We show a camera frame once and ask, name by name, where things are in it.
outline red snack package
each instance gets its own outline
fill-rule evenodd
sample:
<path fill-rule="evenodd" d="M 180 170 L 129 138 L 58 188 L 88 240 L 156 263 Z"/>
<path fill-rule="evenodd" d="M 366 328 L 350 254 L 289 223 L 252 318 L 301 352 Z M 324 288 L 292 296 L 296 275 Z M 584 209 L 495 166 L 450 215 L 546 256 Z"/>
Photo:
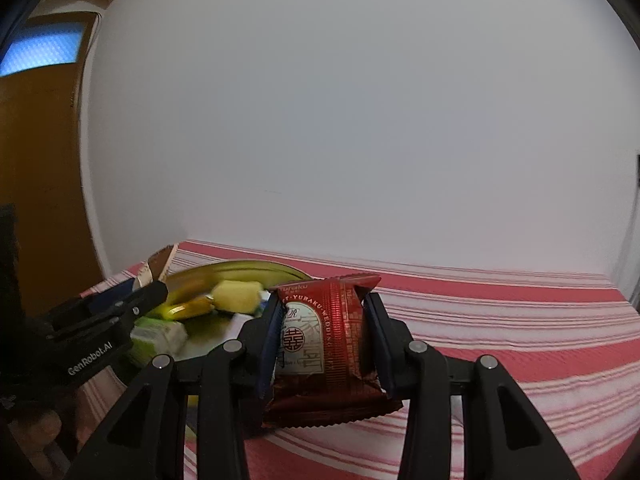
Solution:
<path fill-rule="evenodd" d="M 287 313 L 266 426 L 327 426 L 402 407 L 380 389 L 362 311 L 379 281 L 353 274 L 277 287 Z"/>

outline red striped tablecloth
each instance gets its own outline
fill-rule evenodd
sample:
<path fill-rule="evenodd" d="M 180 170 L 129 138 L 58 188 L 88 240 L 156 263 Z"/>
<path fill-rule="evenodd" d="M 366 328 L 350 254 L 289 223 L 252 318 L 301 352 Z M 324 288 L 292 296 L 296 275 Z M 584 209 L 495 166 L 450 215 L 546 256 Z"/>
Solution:
<path fill-rule="evenodd" d="M 316 278 L 373 270 L 390 316 L 448 356 L 491 353 L 545 418 L 584 480 L 602 480 L 640 428 L 640 316 L 599 274 L 509 272 L 340 262 L 220 246 L 180 244 L 170 272 L 251 258 Z M 105 280 L 103 290 L 139 266 Z M 100 420 L 123 390 L 107 369 L 82 387 Z M 452 479 L 463 477 L 463 428 L 453 405 Z M 252 480 L 395 479 L 407 406 L 391 415 L 328 428 L 278 430 L 245 443 Z M 194 479 L 194 443 L 185 478 Z"/>

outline window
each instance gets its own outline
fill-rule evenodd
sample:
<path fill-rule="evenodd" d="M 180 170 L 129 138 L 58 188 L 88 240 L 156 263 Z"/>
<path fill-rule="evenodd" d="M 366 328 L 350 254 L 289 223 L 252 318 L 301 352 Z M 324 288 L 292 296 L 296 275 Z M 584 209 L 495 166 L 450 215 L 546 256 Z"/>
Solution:
<path fill-rule="evenodd" d="M 20 30 L 0 62 L 0 76 L 39 66 L 75 63 L 84 23 L 48 23 Z"/>

